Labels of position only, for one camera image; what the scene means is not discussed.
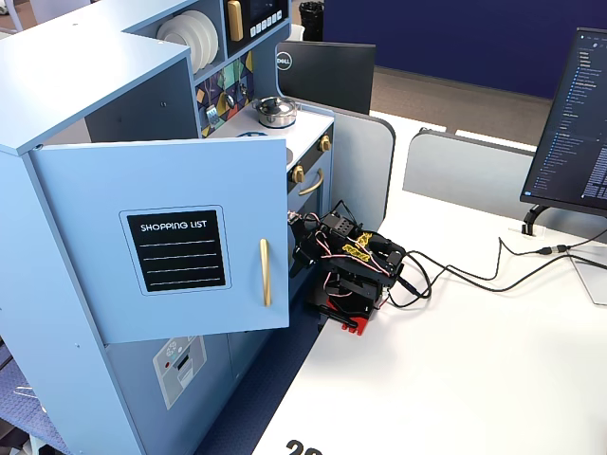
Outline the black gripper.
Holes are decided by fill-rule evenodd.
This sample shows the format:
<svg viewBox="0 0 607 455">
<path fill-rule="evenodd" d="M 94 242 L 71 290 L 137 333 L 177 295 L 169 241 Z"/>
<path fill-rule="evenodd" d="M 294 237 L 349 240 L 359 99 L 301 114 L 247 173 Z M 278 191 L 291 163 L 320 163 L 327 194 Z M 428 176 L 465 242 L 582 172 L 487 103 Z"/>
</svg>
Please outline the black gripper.
<svg viewBox="0 0 607 455">
<path fill-rule="evenodd" d="M 309 264 L 329 259 L 328 237 L 330 227 L 326 223 L 305 221 L 296 218 L 292 222 L 292 233 L 295 239 L 292 257 L 293 265 L 290 268 L 290 278 L 295 278 Z"/>
</svg>

